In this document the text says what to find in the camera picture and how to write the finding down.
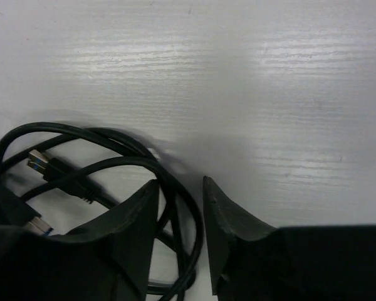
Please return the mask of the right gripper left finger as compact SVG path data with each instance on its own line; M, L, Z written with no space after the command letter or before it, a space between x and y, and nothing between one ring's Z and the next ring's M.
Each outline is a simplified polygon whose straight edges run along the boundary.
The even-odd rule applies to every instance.
M61 247L47 300L144 300L158 206L159 184L150 180L99 217L51 236Z

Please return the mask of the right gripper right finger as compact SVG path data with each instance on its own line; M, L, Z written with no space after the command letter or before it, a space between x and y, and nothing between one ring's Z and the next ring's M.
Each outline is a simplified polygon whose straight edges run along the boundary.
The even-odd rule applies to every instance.
M219 300L376 300L376 225L275 228L203 179Z

